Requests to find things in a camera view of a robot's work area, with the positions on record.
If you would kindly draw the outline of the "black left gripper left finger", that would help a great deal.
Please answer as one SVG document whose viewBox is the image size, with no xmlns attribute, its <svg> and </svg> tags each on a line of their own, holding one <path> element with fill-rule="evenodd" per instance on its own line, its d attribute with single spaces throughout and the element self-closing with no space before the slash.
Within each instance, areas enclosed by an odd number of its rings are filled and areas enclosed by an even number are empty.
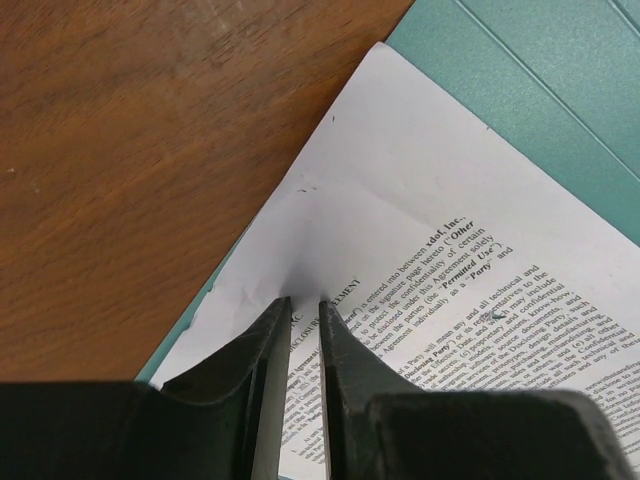
<svg viewBox="0 0 640 480">
<path fill-rule="evenodd" d="M 274 479 L 291 302 L 155 388 L 140 381 L 5 383 L 5 479 Z"/>
</svg>

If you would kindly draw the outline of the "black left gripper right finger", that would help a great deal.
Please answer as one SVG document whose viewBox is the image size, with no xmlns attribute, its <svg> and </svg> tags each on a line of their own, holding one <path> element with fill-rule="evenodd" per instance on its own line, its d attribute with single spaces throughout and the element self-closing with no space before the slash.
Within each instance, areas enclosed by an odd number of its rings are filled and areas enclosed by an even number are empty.
<svg viewBox="0 0 640 480">
<path fill-rule="evenodd" d="M 422 390 L 319 304 L 330 479 L 632 479 L 603 412 L 567 390 Z"/>
</svg>

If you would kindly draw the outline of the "printed paper sheet top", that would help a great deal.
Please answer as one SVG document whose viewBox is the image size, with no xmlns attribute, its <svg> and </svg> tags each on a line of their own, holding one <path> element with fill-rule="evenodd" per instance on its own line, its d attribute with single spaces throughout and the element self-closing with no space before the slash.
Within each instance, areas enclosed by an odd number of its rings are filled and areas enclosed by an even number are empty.
<svg viewBox="0 0 640 480">
<path fill-rule="evenodd" d="M 318 305 L 414 384 L 571 389 L 639 462 L 639 249 L 392 48 L 360 63 L 151 376 L 293 304 L 279 472 L 326 475 Z"/>
</svg>

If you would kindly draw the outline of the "teal file folder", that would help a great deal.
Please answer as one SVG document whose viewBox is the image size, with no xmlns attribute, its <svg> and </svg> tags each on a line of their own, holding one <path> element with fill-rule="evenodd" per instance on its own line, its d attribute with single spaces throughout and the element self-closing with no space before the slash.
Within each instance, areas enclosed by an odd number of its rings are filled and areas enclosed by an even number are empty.
<svg viewBox="0 0 640 480">
<path fill-rule="evenodd" d="M 639 249 L 637 2 L 419 1 L 379 44 Z M 243 234 L 142 380 L 151 383 Z"/>
</svg>

